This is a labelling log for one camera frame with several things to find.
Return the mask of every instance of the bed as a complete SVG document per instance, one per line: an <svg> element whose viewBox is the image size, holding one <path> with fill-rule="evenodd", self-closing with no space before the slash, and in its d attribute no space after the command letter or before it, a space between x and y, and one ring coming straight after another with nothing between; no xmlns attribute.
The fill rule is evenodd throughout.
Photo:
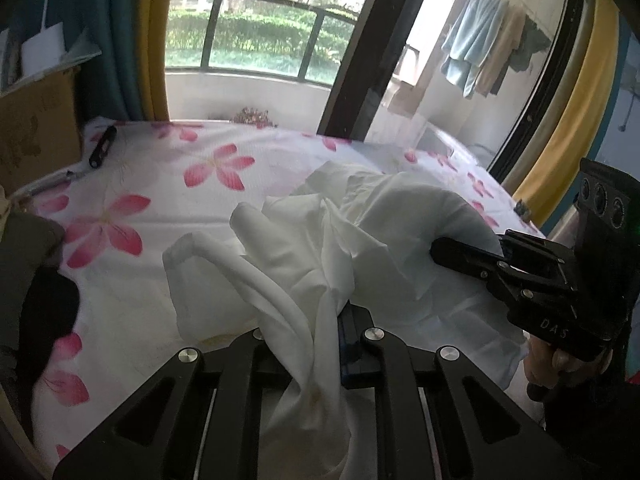
<svg viewBox="0 0 640 480"><path fill-rule="evenodd" d="M87 157L111 123L87 125ZM185 346L162 252L193 230L231 238L229 217L239 202L259 208L267 196L288 195L326 161L355 162L383 173L429 173L495 232L541 235L513 212L513 199L483 168L455 152L215 121L117 127L103 167L32 204L66 228L60 272L81 295L74 331L56 342L34 390L34 443L52 467Z"/></svg>

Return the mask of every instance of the human hand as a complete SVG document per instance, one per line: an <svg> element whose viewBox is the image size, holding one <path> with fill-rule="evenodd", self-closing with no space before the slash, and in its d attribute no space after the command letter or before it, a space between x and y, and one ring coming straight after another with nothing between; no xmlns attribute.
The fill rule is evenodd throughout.
<svg viewBox="0 0 640 480"><path fill-rule="evenodd" d="M592 362L585 363L532 335L529 354L524 358L524 373L529 383L552 389L558 384L560 372L563 372L566 375L564 384L577 386L603 373L609 367L612 355L611 350L605 350Z"/></svg>

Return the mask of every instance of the wrinkled white garment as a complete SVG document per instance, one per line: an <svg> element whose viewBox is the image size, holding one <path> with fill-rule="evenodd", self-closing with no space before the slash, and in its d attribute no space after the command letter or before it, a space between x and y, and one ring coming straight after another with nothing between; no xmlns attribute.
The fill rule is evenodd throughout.
<svg viewBox="0 0 640 480"><path fill-rule="evenodd" d="M429 256L437 237L499 253L498 238L427 178L328 162L262 211L239 204L236 243L191 233L164 253L184 339L228 341L259 326L291 374L273 413L265 409L260 478L375 476L375 437L362 431L370 403L340 386L337 316L349 299L408 345L454 345L508 386L524 356L522 331L484 283Z"/></svg>

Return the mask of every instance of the green bush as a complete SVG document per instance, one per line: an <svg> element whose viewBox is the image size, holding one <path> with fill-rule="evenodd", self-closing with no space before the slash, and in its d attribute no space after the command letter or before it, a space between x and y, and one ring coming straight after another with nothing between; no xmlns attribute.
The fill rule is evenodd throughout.
<svg viewBox="0 0 640 480"><path fill-rule="evenodd" d="M208 12L172 9L169 12L168 51L202 51ZM217 51L288 56L302 61L315 14L281 6L265 16L250 12L223 13L218 17L213 49ZM312 66L332 72L340 65L353 25L325 17L312 58Z"/></svg>

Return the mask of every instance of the silver bolt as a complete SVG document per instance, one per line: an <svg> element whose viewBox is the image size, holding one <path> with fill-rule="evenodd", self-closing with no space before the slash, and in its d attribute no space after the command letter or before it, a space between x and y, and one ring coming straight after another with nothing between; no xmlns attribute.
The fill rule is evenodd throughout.
<svg viewBox="0 0 640 480"><path fill-rule="evenodd" d="M195 348L185 348L178 354L178 359L183 363L193 363L197 358L198 351Z"/></svg>
<svg viewBox="0 0 640 480"><path fill-rule="evenodd" d="M453 348L453 346L445 346L440 350L440 355L447 361L455 361L460 357L460 350L458 350L457 348Z"/></svg>
<svg viewBox="0 0 640 480"><path fill-rule="evenodd" d="M364 331L364 337L370 341L380 341L385 336L385 331L381 328L373 327L367 328Z"/></svg>

